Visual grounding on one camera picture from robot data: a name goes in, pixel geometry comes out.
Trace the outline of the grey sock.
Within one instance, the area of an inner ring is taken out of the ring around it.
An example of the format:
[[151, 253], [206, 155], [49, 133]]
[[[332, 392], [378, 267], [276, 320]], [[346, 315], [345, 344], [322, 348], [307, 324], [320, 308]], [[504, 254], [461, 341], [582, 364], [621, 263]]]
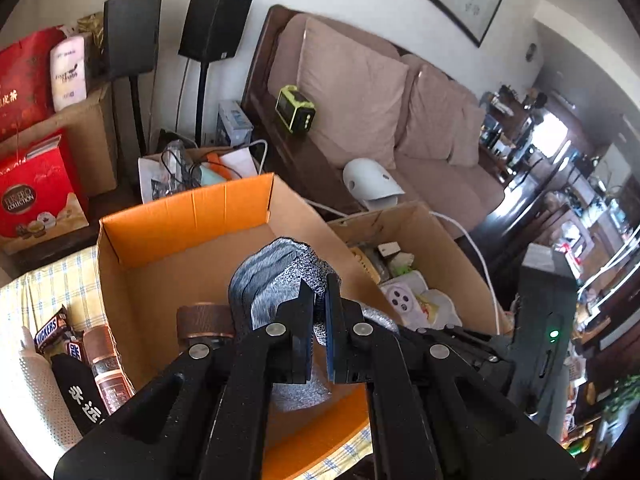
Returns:
[[307, 244], [279, 237], [235, 270], [228, 287], [236, 336], [282, 322], [293, 333], [293, 356], [303, 362], [306, 377], [277, 384], [271, 399], [281, 412], [314, 408], [330, 400], [326, 373], [314, 364], [314, 344], [326, 345], [324, 297], [335, 273]]

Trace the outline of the brown labelled jar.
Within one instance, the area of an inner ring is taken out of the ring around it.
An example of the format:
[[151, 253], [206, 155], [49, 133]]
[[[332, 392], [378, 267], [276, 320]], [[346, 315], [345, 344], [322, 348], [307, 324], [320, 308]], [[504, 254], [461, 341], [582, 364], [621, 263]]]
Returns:
[[90, 328], [82, 337], [94, 381], [108, 414], [113, 414], [136, 393], [126, 376], [116, 344], [107, 325]]
[[233, 338], [235, 328], [231, 309], [225, 304], [199, 302], [182, 306], [176, 312], [180, 344], [196, 338]]

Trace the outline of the black cap white characters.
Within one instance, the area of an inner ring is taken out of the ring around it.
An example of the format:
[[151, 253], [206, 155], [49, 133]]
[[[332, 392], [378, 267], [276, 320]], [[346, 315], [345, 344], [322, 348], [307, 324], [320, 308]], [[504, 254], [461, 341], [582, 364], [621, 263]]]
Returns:
[[51, 368], [66, 408], [85, 436], [108, 416], [92, 371], [84, 362], [66, 354], [52, 356]]

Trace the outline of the Snickers bar brown wrapper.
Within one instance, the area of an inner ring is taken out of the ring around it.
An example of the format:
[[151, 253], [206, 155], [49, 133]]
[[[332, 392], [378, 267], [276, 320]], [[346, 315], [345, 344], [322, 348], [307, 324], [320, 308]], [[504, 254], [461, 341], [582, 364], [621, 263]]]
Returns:
[[45, 348], [54, 344], [58, 338], [70, 332], [70, 323], [66, 307], [60, 307], [49, 321], [38, 330], [34, 337], [35, 349], [38, 353], [43, 353]]

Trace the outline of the light grey mesh cloth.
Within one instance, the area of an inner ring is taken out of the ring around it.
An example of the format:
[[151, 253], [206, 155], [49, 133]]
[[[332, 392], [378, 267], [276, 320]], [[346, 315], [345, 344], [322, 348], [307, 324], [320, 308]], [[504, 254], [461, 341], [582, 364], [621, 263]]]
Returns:
[[21, 331], [17, 355], [21, 440], [41, 453], [63, 453], [81, 439], [80, 432], [70, 417], [51, 365], [36, 351], [29, 329], [23, 326]]

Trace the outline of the orange cardboard box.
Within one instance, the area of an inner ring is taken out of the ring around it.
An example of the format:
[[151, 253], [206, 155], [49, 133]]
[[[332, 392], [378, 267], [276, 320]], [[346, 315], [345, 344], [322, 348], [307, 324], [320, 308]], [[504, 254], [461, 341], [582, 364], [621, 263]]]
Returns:
[[[308, 244], [329, 263], [344, 297], [390, 310], [346, 244], [274, 174], [183, 192], [101, 220], [104, 310], [136, 388], [178, 356], [178, 307], [224, 304], [236, 268], [280, 236]], [[314, 408], [270, 413], [262, 475], [333, 479], [371, 452], [366, 389], [338, 385]]]

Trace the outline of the yellow plaid table cloth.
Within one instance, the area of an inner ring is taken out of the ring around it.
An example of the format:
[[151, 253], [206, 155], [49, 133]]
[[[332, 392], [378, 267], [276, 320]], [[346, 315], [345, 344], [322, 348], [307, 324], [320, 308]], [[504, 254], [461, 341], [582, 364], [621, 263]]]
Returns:
[[[55, 263], [30, 271], [13, 281], [1, 281], [1, 329], [25, 326], [33, 333], [66, 307], [78, 330], [106, 322], [99, 278], [98, 250], [89, 247]], [[300, 457], [288, 444], [264, 460], [266, 479], [335, 479], [372, 454], [370, 427], [362, 424], [329, 452], [313, 452], [292, 472], [284, 470], [288, 458]]]

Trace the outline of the brown sofa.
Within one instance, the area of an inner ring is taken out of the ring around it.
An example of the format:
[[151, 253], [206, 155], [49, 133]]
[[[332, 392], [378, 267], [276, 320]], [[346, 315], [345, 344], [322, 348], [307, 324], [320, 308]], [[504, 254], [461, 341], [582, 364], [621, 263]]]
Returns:
[[365, 30], [276, 4], [262, 25], [242, 97], [268, 162], [296, 192], [352, 214], [345, 169], [373, 160], [402, 200], [474, 230], [503, 201], [480, 164], [486, 113], [423, 58]]

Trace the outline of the red chocolate collection gift box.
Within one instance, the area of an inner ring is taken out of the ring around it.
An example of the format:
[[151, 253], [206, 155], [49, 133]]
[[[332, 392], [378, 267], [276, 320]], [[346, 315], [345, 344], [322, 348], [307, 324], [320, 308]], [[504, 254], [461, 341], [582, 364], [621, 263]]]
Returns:
[[1, 249], [8, 255], [89, 225], [64, 128], [1, 159]]

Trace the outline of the brown cardboard box behind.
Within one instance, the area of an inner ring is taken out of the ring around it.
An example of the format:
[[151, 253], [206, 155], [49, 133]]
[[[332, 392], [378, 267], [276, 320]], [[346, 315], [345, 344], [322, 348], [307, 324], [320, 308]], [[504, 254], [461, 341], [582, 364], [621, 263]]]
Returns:
[[117, 186], [117, 140], [112, 112], [112, 85], [104, 84], [87, 99], [1, 142], [1, 157], [42, 141], [64, 129], [82, 188], [88, 197]]

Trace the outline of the right black speaker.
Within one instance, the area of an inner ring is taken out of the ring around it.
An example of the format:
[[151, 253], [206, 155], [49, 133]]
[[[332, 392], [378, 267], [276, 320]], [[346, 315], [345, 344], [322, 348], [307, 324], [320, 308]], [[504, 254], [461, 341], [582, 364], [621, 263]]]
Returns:
[[178, 55], [200, 64], [194, 141], [203, 141], [204, 104], [209, 65], [234, 58], [253, 0], [190, 0]]

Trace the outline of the black speaker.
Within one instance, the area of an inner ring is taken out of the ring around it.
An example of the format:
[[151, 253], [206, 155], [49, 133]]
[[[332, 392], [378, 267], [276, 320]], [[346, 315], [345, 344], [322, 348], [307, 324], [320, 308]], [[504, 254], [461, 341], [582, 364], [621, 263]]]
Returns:
[[178, 55], [200, 64], [194, 141], [203, 141], [204, 104], [209, 65], [234, 58], [253, 0], [190, 0]]
[[148, 151], [139, 93], [139, 76], [154, 72], [162, 0], [106, 0], [104, 55], [108, 79], [129, 81], [132, 116], [140, 154]]

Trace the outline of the left black speaker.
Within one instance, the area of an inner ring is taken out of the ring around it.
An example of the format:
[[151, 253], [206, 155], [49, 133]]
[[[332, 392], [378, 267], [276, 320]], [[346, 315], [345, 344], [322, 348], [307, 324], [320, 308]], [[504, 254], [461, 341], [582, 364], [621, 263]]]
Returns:
[[129, 81], [132, 116], [140, 154], [148, 151], [139, 93], [139, 76], [154, 72], [162, 0], [106, 0], [104, 55], [108, 79]]

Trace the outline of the white tissue pack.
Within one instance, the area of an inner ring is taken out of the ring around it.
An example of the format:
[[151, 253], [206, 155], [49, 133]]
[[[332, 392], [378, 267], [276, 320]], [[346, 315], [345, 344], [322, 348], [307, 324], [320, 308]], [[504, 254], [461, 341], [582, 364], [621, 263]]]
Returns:
[[57, 113], [87, 99], [87, 74], [85, 36], [70, 36], [51, 50], [51, 93], [53, 107]]

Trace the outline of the red tea gift bag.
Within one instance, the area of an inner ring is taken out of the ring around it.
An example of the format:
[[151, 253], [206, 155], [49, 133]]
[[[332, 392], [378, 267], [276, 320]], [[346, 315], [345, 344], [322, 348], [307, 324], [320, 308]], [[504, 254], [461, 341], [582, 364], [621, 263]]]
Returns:
[[50, 27], [14, 42], [1, 51], [1, 140], [43, 122], [54, 114], [50, 52], [66, 38]]

